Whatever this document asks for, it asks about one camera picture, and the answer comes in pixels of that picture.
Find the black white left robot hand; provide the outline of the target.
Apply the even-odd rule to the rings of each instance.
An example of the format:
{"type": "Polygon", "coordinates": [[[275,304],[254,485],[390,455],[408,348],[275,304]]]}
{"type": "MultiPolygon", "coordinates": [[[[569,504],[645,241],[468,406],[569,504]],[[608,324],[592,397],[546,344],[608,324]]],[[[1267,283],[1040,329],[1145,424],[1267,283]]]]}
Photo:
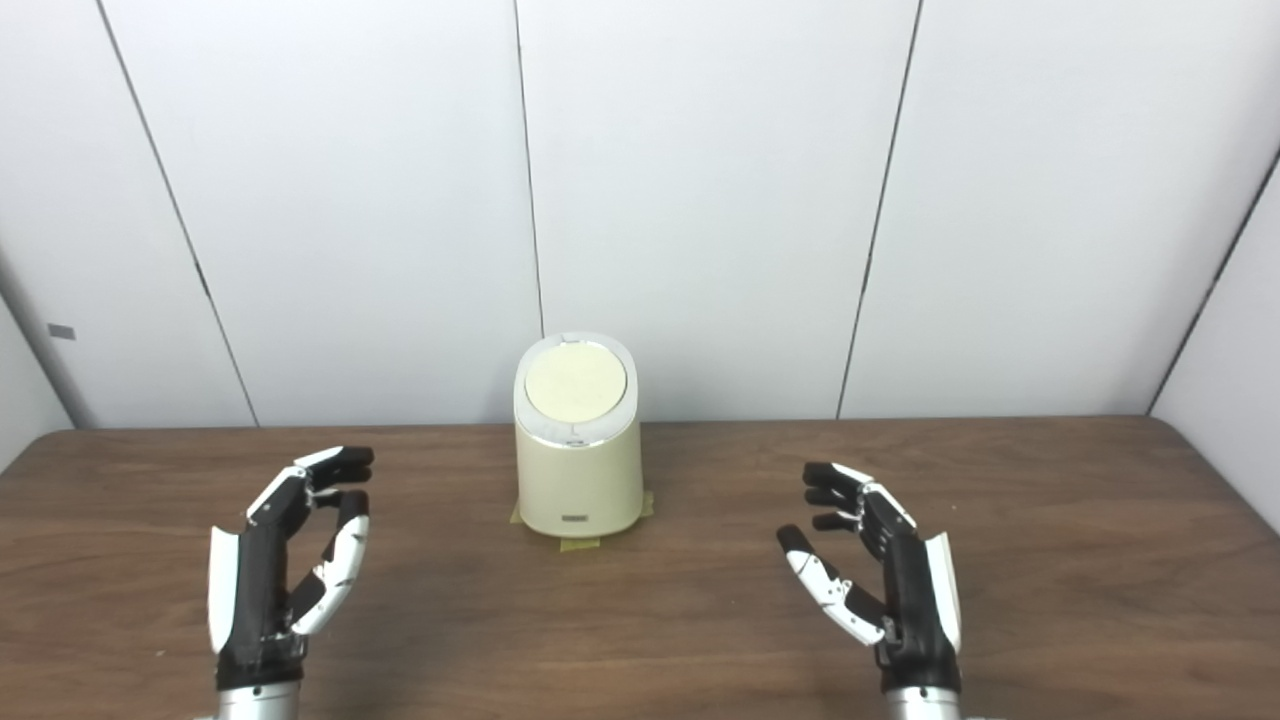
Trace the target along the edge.
{"type": "Polygon", "coordinates": [[[220,694],[261,702],[270,689],[300,685],[308,638],[347,600],[364,564],[370,498],[360,484],[374,461],[365,446],[298,457],[244,510],[242,530],[212,527],[207,628],[220,694]],[[288,543],[317,509],[337,510],[334,534],[319,564],[288,588],[288,543]]]}

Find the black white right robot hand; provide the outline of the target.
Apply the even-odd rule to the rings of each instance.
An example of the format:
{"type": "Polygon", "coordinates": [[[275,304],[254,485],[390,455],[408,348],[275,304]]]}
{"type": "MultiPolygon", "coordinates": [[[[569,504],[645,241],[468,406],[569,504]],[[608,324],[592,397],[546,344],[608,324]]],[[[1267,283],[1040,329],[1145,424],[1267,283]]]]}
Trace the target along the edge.
{"type": "Polygon", "coordinates": [[[948,537],[923,538],[904,506],[873,477],[838,462],[806,462],[805,501],[827,511],[817,530],[854,533],[879,564],[878,598],[814,550],[796,525],[776,536],[785,560],[827,618],[872,648],[886,694],[914,691],[920,700],[956,698],[963,615],[948,537]]]}

